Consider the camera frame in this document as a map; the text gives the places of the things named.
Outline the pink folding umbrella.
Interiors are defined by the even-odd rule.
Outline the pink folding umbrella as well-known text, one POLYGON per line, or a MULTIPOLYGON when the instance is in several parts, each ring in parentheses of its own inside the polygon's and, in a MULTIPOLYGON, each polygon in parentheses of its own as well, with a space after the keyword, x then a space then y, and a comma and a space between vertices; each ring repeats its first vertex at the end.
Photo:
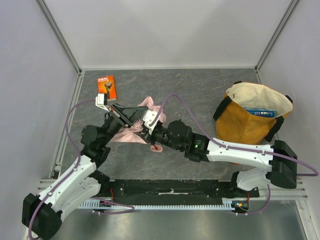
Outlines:
MULTIPOLYGON (((142 103, 138 105, 147 106, 149 110, 158 112, 160 110, 160 105, 154 105, 153 98, 151 96, 147 96, 142 103)), ((138 121, 134 123, 133 126, 129 128, 121 128, 120 131, 111 139, 111 142, 115 143, 137 143, 137 144, 145 144, 148 143, 143 140, 138 133, 143 129, 143 124, 138 121)))

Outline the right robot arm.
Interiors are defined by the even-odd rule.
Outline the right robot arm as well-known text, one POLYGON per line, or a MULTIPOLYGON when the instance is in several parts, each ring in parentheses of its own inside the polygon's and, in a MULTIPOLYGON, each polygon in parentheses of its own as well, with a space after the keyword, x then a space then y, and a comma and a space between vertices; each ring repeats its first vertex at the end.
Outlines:
POLYGON ((274 144, 248 145, 226 142, 197 134, 181 120, 163 127, 161 122, 153 126, 145 123, 139 136, 150 145, 159 143, 178 152, 193 162, 229 162, 250 166, 247 171, 232 175, 231 186, 244 191, 272 184, 283 189, 297 187, 297 156, 281 140, 274 144))

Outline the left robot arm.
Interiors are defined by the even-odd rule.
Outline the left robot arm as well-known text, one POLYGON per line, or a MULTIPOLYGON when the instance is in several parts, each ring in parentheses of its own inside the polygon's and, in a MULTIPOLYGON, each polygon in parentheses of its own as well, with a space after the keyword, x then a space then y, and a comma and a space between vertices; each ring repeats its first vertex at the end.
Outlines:
POLYGON ((55 182, 37 195, 28 194, 22 204, 22 224, 31 240, 49 240, 63 221, 83 202, 97 195, 110 178, 98 168, 106 161, 107 144, 124 127, 139 121, 149 108, 105 106, 107 118, 102 126, 87 125, 81 132, 83 149, 73 164, 55 182))

